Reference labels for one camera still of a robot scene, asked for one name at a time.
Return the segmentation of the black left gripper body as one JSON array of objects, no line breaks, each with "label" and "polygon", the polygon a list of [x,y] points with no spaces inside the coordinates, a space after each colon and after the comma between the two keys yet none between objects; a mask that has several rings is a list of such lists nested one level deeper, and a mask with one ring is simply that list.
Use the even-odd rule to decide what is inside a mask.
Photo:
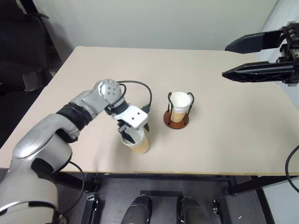
[{"label": "black left gripper body", "polygon": [[128,124],[127,122],[125,122],[124,120],[122,120],[122,119],[119,119],[119,120],[117,120],[117,122],[118,122],[118,132],[121,134],[121,135],[123,135],[123,136],[125,136],[125,135],[128,135],[128,133],[126,133],[126,130],[128,129],[128,128],[130,128],[131,127],[131,125],[130,124]]}]

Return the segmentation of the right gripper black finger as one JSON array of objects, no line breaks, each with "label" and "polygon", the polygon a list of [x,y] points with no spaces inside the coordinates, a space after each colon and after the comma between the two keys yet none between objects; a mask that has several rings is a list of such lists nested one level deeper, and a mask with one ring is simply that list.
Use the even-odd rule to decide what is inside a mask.
[{"label": "right gripper black finger", "polygon": [[240,54],[256,53],[265,49],[278,48],[283,40],[284,34],[281,30],[255,33],[236,39],[227,45],[225,50]]},{"label": "right gripper black finger", "polygon": [[283,82],[295,83],[295,65],[293,62],[246,63],[225,71],[222,76],[241,83]]}]

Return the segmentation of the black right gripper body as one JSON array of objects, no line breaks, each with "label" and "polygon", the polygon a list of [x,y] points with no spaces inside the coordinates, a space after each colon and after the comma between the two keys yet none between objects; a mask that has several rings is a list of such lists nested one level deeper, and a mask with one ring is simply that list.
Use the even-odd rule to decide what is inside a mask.
[{"label": "black right gripper body", "polygon": [[284,66],[282,82],[288,86],[299,83],[299,23],[288,22],[281,29],[281,56],[277,62]]}]

